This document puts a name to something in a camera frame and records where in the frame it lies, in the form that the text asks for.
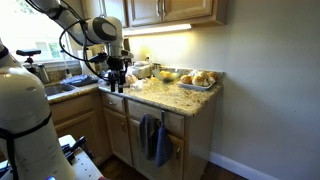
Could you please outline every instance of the white robot body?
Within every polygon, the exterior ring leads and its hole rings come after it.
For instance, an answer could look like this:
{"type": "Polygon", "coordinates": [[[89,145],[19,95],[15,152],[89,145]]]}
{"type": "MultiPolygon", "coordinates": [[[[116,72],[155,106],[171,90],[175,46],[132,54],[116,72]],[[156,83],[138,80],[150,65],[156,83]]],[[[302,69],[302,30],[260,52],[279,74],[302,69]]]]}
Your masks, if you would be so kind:
{"type": "MultiPolygon", "coordinates": [[[[0,84],[0,128],[17,134],[49,118],[40,129],[14,139],[19,179],[75,179],[75,171],[61,150],[39,78],[8,54],[0,61],[0,84]]],[[[9,160],[6,140],[0,139],[0,146],[9,160]]]]}

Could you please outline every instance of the kitchen sink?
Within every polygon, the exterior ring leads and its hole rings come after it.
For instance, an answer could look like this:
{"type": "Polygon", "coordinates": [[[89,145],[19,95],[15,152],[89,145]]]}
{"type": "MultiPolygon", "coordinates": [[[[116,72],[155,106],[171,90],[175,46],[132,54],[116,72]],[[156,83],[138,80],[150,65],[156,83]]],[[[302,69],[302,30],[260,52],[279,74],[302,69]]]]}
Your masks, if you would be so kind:
{"type": "Polygon", "coordinates": [[[56,85],[50,85],[44,87],[44,92],[47,94],[47,96],[52,96],[68,91],[72,91],[76,89],[75,86],[68,85],[68,84],[56,84],[56,85]]]}

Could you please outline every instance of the window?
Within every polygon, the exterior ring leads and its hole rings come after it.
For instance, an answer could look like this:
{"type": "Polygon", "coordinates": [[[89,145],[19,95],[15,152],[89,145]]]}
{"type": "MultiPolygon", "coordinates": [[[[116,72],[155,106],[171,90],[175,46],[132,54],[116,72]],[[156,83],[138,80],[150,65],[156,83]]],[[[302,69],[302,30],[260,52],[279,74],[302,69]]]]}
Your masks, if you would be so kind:
{"type": "MultiPolygon", "coordinates": [[[[18,61],[24,62],[27,57],[16,55],[17,49],[40,49],[41,54],[32,57],[35,62],[63,59],[59,45],[63,30],[45,14],[36,11],[24,0],[2,0],[0,16],[2,43],[18,61]]],[[[63,44],[68,49],[67,37],[63,38],[63,44]]]]}

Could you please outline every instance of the under-cabinet light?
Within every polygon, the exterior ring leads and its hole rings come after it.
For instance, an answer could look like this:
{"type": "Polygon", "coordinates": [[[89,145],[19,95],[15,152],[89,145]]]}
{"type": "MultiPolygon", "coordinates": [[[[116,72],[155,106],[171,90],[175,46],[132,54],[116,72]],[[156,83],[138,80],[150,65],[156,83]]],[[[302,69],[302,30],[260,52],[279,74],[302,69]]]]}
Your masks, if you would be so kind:
{"type": "Polygon", "coordinates": [[[191,25],[190,24],[179,24],[179,25],[172,25],[172,26],[146,28],[146,29],[123,30],[123,35],[124,36],[143,35],[143,34],[178,31],[178,30],[186,30],[186,29],[191,29],[191,25]]]}

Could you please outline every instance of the upper cabinet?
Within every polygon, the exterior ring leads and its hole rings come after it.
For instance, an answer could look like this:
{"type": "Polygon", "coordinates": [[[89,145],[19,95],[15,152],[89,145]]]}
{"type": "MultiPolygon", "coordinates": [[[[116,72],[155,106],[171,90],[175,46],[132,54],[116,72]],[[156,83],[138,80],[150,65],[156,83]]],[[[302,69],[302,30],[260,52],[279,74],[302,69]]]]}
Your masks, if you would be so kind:
{"type": "Polygon", "coordinates": [[[128,27],[125,0],[81,0],[85,18],[113,16],[128,27]]]}
{"type": "Polygon", "coordinates": [[[227,0],[128,0],[130,26],[176,22],[225,24],[227,0]]]}

